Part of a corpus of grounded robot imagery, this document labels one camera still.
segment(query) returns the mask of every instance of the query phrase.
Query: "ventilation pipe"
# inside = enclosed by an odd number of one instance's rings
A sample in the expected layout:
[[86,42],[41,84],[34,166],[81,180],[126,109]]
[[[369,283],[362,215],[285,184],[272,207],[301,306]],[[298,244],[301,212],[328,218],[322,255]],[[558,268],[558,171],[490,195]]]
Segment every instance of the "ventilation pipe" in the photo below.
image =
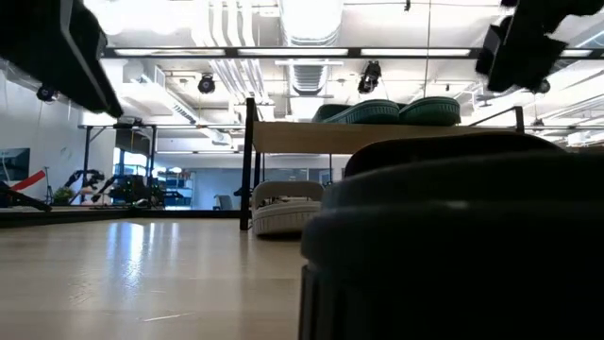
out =
[[[134,84],[139,84],[142,86],[143,84],[147,84],[147,86],[155,86],[163,90],[162,99],[164,104],[170,108],[172,113],[178,114],[184,117],[189,121],[191,125],[207,125],[209,122],[201,120],[201,118],[197,117],[195,111],[190,108],[187,104],[184,104],[178,98],[176,93],[165,88],[164,85],[160,85],[156,80],[151,79],[144,73],[144,66],[139,60],[131,60],[124,66],[124,77],[129,79],[130,82]],[[201,133],[208,136],[215,145],[232,145],[233,139],[227,134],[220,132],[216,129],[211,128],[200,128]]]
[[[223,0],[214,0],[214,11],[213,11],[213,22],[212,22],[212,36],[218,46],[228,46],[225,40],[225,34],[223,33]],[[242,74],[237,69],[237,65],[233,59],[224,60],[226,70],[229,75],[233,78],[235,88],[244,97],[248,97],[249,92],[245,88],[245,81],[243,80]]]
[[[251,0],[242,0],[242,35],[243,43],[246,47],[256,46],[254,42],[254,34],[252,30],[252,3]],[[246,60],[248,67],[251,69],[253,77],[256,79],[258,90],[262,96],[262,102],[268,102],[268,93],[264,88],[264,78],[262,76],[262,70],[260,69],[260,62],[257,59]]]
[[[241,40],[239,39],[239,23],[238,23],[238,14],[239,10],[237,8],[237,0],[229,0],[228,1],[228,27],[227,27],[227,35],[230,43],[235,47],[240,47],[242,45]],[[249,84],[251,86],[251,92],[254,92],[254,96],[256,100],[262,101],[262,95],[260,93],[258,83],[256,79],[254,79],[254,74],[252,73],[252,64],[250,60],[239,60],[243,70],[245,71],[245,75],[249,80]]]
[[[208,122],[203,122],[200,119],[196,118],[195,111],[193,109],[191,109],[187,104],[178,100],[174,93],[167,91],[167,90],[166,90],[166,92],[172,98],[172,102],[171,102],[172,105],[170,106],[170,109],[172,110],[172,112],[183,116],[185,119],[189,120],[189,123],[192,125],[208,124]],[[227,133],[223,133],[223,132],[217,131],[215,129],[206,128],[206,127],[200,128],[199,131],[201,133],[205,134],[206,136],[208,136],[208,138],[211,139],[211,142],[214,145],[233,145],[233,138]]]
[[[288,46],[333,46],[340,35],[343,0],[280,0],[280,20]],[[327,82],[327,66],[291,65],[290,81],[300,95],[318,95]]]
[[[197,3],[201,15],[197,22],[199,24],[194,25],[191,30],[191,36],[197,46],[214,47],[216,44],[210,35],[210,0],[197,0]],[[235,80],[228,71],[225,61],[213,59],[210,60],[210,66],[212,70],[214,70],[214,73],[216,73],[223,81],[228,92],[235,97],[239,103],[243,103],[245,101],[245,96],[238,91]]]

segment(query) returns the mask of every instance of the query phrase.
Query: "green basket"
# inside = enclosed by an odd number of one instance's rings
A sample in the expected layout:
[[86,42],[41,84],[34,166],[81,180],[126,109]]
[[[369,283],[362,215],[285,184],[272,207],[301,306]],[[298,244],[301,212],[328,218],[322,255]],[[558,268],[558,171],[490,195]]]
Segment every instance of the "green basket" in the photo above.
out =
[[322,117],[328,116],[328,118],[322,119],[322,123],[335,123],[335,124],[399,124],[398,112],[399,108],[395,102],[383,99],[372,99],[359,103],[355,106],[349,107],[339,113],[334,113],[338,108],[328,108],[328,110],[322,110],[317,112],[315,118],[321,113]]
[[333,117],[334,115],[341,113],[347,109],[350,109],[350,105],[344,104],[325,104],[317,110],[314,117],[312,117],[313,123],[323,123],[326,119]]
[[400,124],[427,127],[452,127],[461,122],[460,103],[449,97],[416,100],[399,113]]

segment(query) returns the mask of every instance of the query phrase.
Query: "wooden floor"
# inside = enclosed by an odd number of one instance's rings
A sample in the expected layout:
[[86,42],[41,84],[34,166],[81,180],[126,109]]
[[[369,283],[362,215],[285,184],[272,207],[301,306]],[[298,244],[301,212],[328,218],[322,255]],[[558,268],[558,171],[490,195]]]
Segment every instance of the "wooden floor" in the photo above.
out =
[[299,242],[237,223],[0,229],[0,338],[294,340]]

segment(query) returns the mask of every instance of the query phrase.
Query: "fluorescent light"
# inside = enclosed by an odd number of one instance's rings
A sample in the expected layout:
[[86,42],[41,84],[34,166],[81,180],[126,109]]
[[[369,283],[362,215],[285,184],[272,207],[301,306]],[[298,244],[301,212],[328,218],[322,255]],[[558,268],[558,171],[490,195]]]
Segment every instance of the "fluorescent light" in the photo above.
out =
[[192,151],[158,151],[156,153],[163,154],[163,155],[191,155],[193,152]]
[[290,47],[290,48],[239,48],[240,56],[318,56],[334,57],[346,56],[347,48],[323,48],[323,47]]
[[239,151],[235,150],[209,150],[209,151],[195,151],[196,154],[200,155],[209,155],[209,154],[234,154],[239,153]]
[[220,128],[220,129],[244,129],[245,126],[241,125],[241,124],[233,124],[233,125],[228,125],[228,124],[224,124],[224,125],[220,125],[220,124],[204,124],[204,125],[200,125],[198,126],[199,128]]
[[116,55],[122,57],[220,57],[225,54],[224,49],[211,48],[116,48],[114,51]]
[[382,57],[467,57],[467,48],[363,48],[362,56]]
[[279,7],[277,6],[270,8],[260,7],[259,13],[261,17],[265,18],[278,18],[279,16],[281,16],[281,13],[279,12]]
[[343,61],[334,60],[275,60],[276,66],[344,66]]
[[587,57],[592,54],[589,49],[568,49],[561,53],[561,57]]
[[192,125],[163,125],[158,128],[172,128],[172,129],[197,129],[197,126]]

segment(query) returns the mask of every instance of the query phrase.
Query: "wooden tabletop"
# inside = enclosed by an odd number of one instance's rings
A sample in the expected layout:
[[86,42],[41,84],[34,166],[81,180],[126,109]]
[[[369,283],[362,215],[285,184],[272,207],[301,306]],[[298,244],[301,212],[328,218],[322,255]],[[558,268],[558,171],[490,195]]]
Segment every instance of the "wooden tabletop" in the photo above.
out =
[[350,155],[364,146],[392,139],[443,137],[487,131],[513,129],[256,122],[254,147],[262,153]]

